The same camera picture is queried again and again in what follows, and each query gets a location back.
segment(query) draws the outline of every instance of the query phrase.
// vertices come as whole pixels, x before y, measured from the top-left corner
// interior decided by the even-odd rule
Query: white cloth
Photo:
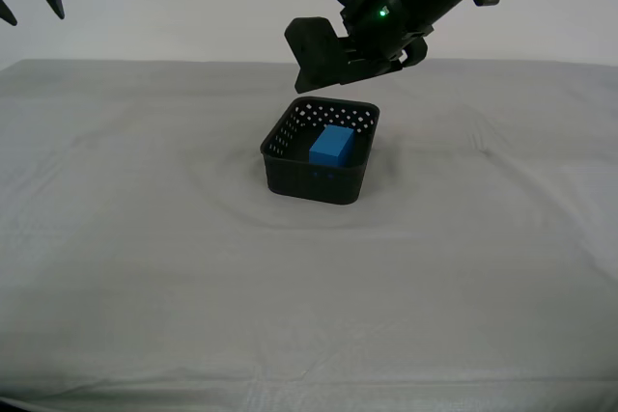
[[[618,409],[618,70],[428,61],[359,201],[267,190],[296,66],[0,73],[0,397],[63,412]]]

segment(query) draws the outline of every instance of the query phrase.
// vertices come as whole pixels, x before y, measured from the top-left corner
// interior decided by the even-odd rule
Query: blue foam block
[[[341,168],[348,161],[353,143],[353,129],[328,125],[309,151],[309,162]]]

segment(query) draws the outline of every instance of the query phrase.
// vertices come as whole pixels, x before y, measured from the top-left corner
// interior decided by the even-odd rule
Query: plastic basket
[[[292,102],[260,148],[268,188],[279,195],[335,205],[354,203],[378,126],[371,103],[305,96]],[[354,144],[344,167],[309,163],[309,150],[326,125],[354,129]]]

